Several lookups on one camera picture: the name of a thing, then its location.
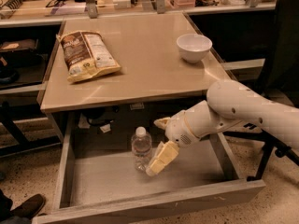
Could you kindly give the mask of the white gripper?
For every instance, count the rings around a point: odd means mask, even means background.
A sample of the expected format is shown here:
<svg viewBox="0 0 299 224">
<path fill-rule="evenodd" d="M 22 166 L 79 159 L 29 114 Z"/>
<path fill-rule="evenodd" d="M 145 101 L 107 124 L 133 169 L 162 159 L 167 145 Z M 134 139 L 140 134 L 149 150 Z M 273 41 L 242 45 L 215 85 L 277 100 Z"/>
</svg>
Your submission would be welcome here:
<svg viewBox="0 0 299 224">
<path fill-rule="evenodd" d="M 165 130 L 165 136 L 170 141 L 166 143 L 161 142 L 157 146 L 156 151 L 146 168 L 146 174 L 148 176 L 159 174 L 178 156 L 180 147 L 190 147 L 199 141 L 187 126 L 184 110 L 179 111 L 171 118 L 165 117 L 156 119 L 154 125 L 159 129 Z"/>
</svg>

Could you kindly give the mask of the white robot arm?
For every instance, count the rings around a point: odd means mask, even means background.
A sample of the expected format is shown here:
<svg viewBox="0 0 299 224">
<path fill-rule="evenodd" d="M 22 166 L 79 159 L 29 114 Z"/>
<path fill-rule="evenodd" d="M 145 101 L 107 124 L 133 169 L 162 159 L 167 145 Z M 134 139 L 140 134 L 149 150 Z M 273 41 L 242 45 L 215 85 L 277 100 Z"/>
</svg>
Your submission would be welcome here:
<svg viewBox="0 0 299 224">
<path fill-rule="evenodd" d="M 260 127 L 286 145 L 299 148 L 298 108 L 268 100 L 237 81 L 218 80 L 208 88 L 204 101 L 154 121 L 165 131 L 168 141 L 158 145 L 146 174 L 159 174 L 182 148 L 242 121 Z"/>
</svg>

